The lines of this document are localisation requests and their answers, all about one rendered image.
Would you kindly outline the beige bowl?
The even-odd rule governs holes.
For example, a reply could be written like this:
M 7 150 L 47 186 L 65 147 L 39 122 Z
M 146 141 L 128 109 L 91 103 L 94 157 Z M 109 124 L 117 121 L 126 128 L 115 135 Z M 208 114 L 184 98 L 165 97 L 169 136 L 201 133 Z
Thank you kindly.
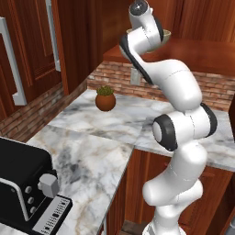
M 127 32 L 127 34 L 129 34 L 131 31 L 132 31 L 132 28 L 129 28 L 126 32 Z M 167 29 L 164 29 L 164 30 L 163 30 L 163 41 L 162 41 L 162 44 L 159 45 L 159 46 L 156 48 L 156 50 L 159 49 L 161 46 L 163 46 L 163 45 L 169 40 L 169 38 L 171 37 L 171 35 L 172 35 L 171 31 L 169 31 L 169 30 L 167 30 Z M 147 53 L 152 53 L 152 52 L 154 52 L 154 50 L 149 50 L 149 51 L 147 51 Z

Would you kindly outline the open red-brown wooden cabinet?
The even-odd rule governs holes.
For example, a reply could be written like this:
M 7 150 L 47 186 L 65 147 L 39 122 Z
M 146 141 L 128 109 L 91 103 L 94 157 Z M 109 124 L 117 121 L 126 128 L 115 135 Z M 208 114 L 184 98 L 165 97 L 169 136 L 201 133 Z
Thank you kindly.
M 147 0 L 172 32 L 147 62 L 177 59 L 193 72 L 235 76 L 235 0 Z M 81 83 L 130 92 L 129 62 L 118 47 L 134 0 L 51 0 L 64 93 Z

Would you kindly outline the green plant in brown pot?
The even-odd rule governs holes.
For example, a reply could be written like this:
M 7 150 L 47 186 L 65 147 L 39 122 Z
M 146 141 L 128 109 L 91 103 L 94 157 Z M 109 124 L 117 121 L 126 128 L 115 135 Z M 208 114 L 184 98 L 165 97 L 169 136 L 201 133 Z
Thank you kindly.
M 116 105 L 116 97 L 114 96 L 114 90 L 108 86 L 101 86 L 96 89 L 95 104 L 101 111 L 110 111 Z

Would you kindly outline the red-brown wooden base cabinets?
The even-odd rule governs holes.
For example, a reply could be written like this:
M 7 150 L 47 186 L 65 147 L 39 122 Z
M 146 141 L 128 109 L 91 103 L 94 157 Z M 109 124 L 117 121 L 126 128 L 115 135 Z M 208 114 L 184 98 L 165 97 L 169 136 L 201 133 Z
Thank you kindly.
M 134 150 L 106 214 L 106 235 L 141 235 L 151 222 L 154 208 L 142 196 L 144 183 L 161 173 L 170 158 Z M 206 167 L 200 181 L 203 196 L 187 207 L 179 218 L 187 235 L 225 235 L 235 217 L 235 173 Z

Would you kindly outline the red-brown wooden cupboard door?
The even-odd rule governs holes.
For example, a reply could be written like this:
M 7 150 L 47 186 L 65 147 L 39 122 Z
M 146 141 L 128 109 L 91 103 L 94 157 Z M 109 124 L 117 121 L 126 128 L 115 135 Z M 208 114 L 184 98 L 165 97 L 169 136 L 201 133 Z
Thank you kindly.
M 27 103 L 62 81 L 56 71 L 45 0 L 8 0 L 9 32 Z
M 12 28 L 12 18 L 8 0 L 0 0 L 0 17 L 6 19 L 8 31 Z M 6 52 L 4 38 L 0 33 L 0 120 L 4 120 L 16 111 L 12 94 L 17 91 Z

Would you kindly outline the black coffee machine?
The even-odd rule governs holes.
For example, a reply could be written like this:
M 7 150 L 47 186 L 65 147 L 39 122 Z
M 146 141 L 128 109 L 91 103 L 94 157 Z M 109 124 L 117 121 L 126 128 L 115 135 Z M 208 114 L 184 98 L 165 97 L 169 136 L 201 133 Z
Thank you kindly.
M 0 223 L 27 235 L 56 235 L 73 206 L 59 191 L 48 151 L 0 137 Z

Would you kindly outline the white wall outlet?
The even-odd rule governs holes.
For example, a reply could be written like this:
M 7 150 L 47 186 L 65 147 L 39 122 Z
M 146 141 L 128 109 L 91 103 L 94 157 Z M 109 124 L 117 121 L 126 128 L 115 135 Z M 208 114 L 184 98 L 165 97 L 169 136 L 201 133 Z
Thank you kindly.
M 135 68 L 130 70 L 130 83 L 133 85 L 140 85 L 140 73 Z

